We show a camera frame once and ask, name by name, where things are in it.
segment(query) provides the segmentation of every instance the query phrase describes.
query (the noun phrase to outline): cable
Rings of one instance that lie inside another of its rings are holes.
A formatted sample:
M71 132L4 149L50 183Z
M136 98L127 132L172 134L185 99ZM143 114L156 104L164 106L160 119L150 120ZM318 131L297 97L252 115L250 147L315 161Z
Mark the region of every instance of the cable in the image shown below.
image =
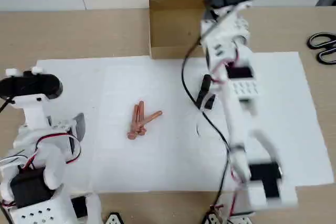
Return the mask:
M7 107L7 105L8 105L9 103L12 102L13 99L14 99L14 96L12 96L12 97L6 99L6 101L4 102L4 104L2 104L2 106L0 107L0 113Z
M234 12L236 10L236 6L234 6L230 11L228 11L225 15L221 16L218 18L217 22L214 23L205 33L203 33L203 35L199 36L195 43L191 46L191 48L187 51L186 55L184 56L184 59L183 59L183 62L182 62L182 69L181 69L181 80L182 80L182 85L183 85L183 88L186 92L186 94L188 95L188 97L190 98L190 100L193 102L193 104L197 107L196 105L196 101L195 99L193 98L193 96L190 94L186 84L185 84L185 80L184 80L184 68L185 68L185 65L190 57L190 55L193 53L193 51L196 49L196 47L200 44L200 42L206 38L214 29L216 29L220 23L222 21L224 21L227 16ZM216 198L214 200L214 204L213 205L216 205L216 203L218 202L218 199L219 197L221 196L221 193L222 193L222 189L223 189L223 183L224 183L224 180L225 180L225 176L226 176L226 173L227 173L227 170L228 170L228 164L229 164L229 152L230 152L230 147L229 147L229 144L228 142L226 141L224 135L222 134L222 132L214 125L214 123L208 118L208 116L202 112L203 114L203 117L207 120L207 122L212 126L212 128L214 128L214 130L220 135L223 143L225 144L225 147L226 147L226 163L225 163L225 167L224 167L224 170L223 170L223 175L222 175L222 178L221 178L221 181L220 181L220 186L219 186L219 189L218 189L218 192L217 192L217 195L216 195Z
M4 214L4 216L6 217L6 220L8 221L9 224L14 224L14 222L12 221L11 217L9 216L7 210L3 207L2 204L0 204L0 208L1 208L1 212Z
M27 161L27 163L25 164L25 166L23 167L23 169L27 169L27 167L28 167L30 164L33 164L33 161L34 161L34 159L35 159L35 157L36 157L36 155L37 155L38 144L39 144L42 140L44 140L44 139L47 139L47 138L50 138L50 137L56 137L56 136L67 136L67 137L70 137L70 138L72 138L73 140L75 140L76 143L77 143L77 146L78 146L78 147L77 147L78 154L77 154L73 159L66 161L66 164L70 164L70 163L76 161L76 160L79 158L79 156L81 155L81 146L80 146L79 140L78 140L76 137L74 137L73 135L71 135L71 134L69 134L69 133L53 133L53 134L49 134L49 135L42 136L42 137L40 137L40 138L37 140L36 145L35 145L35 152L34 152L34 154L29 158L29 160Z

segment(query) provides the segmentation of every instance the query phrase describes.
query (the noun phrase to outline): red wire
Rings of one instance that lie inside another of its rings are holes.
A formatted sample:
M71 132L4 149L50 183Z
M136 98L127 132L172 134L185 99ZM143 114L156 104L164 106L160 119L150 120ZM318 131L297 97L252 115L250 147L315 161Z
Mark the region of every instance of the red wire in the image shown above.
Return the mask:
M27 169L30 165L31 165L31 163L34 161L34 159L35 159L35 157L36 157L36 154L37 153L35 153L28 161L27 161L27 163L25 164L25 166L23 167L23 170L25 170L25 169Z
M238 46L237 44L233 41L233 43L236 45L236 48L235 48L235 51L236 51L236 58L235 60L228 60L228 59L223 59L221 60L216 66L215 68L211 71L211 73L214 73L218 70L218 68L222 65L222 64L232 64L234 65L238 60L239 60L239 51L238 51ZM224 84L225 81L220 81L220 80L216 80L216 79L213 79L211 78L212 82L214 83L219 83L219 84Z
M12 201L10 203L6 203L6 201L2 200L1 205L3 205L4 207L14 207L16 204L15 204L14 201Z
M82 153L82 148L79 146L79 153L78 153L77 157L75 157L74 159L71 159L69 161L66 161L66 164L68 165L68 164L71 164L72 162L76 161L79 158L81 153Z
M233 200L232 200L232 205L231 205L230 215L229 216L232 216L232 214L233 214L233 212L235 210L235 204L236 204L237 194L238 194L238 191L235 191L235 194L234 194Z
M55 136L72 136L72 135L70 135L70 134L68 134L68 133L54 133L54 134L49 134L49 135L42 136L42 137L40 137L40 138L37 140L37 142L36 142L36 145L35 145L35 151L37 151L37 149L38 149L38 148L37 148L37 145L38 145L42 140L44 140L44 139L46 139L46 138L50 138L50 137L55 137ZM80 154L81 154L81 148L79 149L79 154L77 155L77 157L75 157L74 159L71 159L71 160L69 160L69 161L66 161L66 164L70 164L70 163L72 163L73 161L77 160L77 159L79 158ZM23 169L27 169L27 167L29 167L29 165L34 161L35 157L36 157L36 154L35 154L34 156L32 156L32 157L28 160L28 162L27 162L26 165L23 167Z

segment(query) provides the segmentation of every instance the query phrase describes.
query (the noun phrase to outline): black clamp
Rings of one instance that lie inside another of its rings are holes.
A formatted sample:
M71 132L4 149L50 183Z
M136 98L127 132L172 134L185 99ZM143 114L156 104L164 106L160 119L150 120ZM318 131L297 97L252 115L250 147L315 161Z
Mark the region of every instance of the black clamp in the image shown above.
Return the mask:
M198 109L201 108L202 102L206 94L209 93L211 85L211 76L209 74L204 75L202 85L201 85L201 90L198 93L197 99L196 99L196 106ZM216 95L212 95L205 103L204 108L211 110L212 106L214 104Z

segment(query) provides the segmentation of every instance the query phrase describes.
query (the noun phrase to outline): black wire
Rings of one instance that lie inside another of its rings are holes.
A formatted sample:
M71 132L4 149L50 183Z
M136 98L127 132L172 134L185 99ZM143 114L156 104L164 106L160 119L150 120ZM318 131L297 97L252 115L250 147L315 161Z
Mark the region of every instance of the black wire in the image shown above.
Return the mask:
M2 104L2 106L0 107L0 113L7 107L8 104L10 104L13 100L14 96L8 98L4 104Z
M8 221L9 224L14 224L14 222L12 221L11 217L9 216L7 210L3 207L2 204L0 204L0 208L1 208L1 212L4 214L4 216L6 217L6 220Z
M183 62L182 62L182 70L181 70L182 85L183 85L183 88L184 88L185 92L187 93L188 97L190 98L190 100L193 102L193 104L196 107L197 107L196 101L193 98L193 96L190 94L189 89L187 88L187 86L185 84L185 81L184 81L184 68L185 68L185 65L186 65L189 57L193 53L193 51L200 44L200 42L205 37L207 37L215 28L217 28L220 25L220 23L222 21L224 21L231 12L234 12L235 10L236 10L236 6L234 6L225 15L219 17L218 20L217 20L217 22L215 22L205 33L203 33L203 35L201 35L201 36L199 36L197 38L197 40L195 41L195 43L191 46L191 48L187 51L186 55L184 56L184 59L183 59ZM224 183L224 180L225 180L225 177L226 177L226 173L227 173L227 169L228 169L228 164L229 164L230 147L229 147L229 144L228 144L227 140L225 139L224 135L222 134L222 132L214 125L214 123L208 118L208 116L204 112L202 112L202 115L207 120L207 122L211 125L211 127L214 128L214 130L220 135L220 137L221 137L221 139L222 139L222 141L223 141L223 143L225 144L225 147L226 147L226 163L225 163L225 167L224 167L224 170L223 170L223 175L222 175L222 178L221 178L221 181L220 181L219 189L218 189L216 198L215 198L214 203L213 203L213 205L216 205L217 202L218 202L218 200L219 200L219 197L222 194L222 190L223 190L223 183ZM205 215L204 215L204 217L202 219L202 223L204 223L204 221L207 220L207 219L208 219L208 215L207 215L207 213L205 213Z

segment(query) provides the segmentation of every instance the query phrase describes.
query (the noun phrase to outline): copper pin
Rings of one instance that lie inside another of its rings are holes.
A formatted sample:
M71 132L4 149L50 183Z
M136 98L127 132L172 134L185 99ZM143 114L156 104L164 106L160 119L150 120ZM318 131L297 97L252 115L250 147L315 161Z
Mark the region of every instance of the copper pin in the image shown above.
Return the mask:
M134 105L133 115L132 115L132 122L131 122L131 131L127 133L127 138L134 140L138 133L137 133L137 118L139 113L139 106L136 104Z
M156 111L154 114L151 114L150 116L148 116L147 118L145 118L144 120L142 120L140 123L137 124L137 127L142 127L145 124L153 121L155 118L157 118L158 116L162 115L162 111Z
M139 102L139 120L137 123L140 123L141 121L144 120L144 111L145 111L145 103L143 101ZM143 136L146 133L146 129L144 126L140 126L138 134L140 136Z

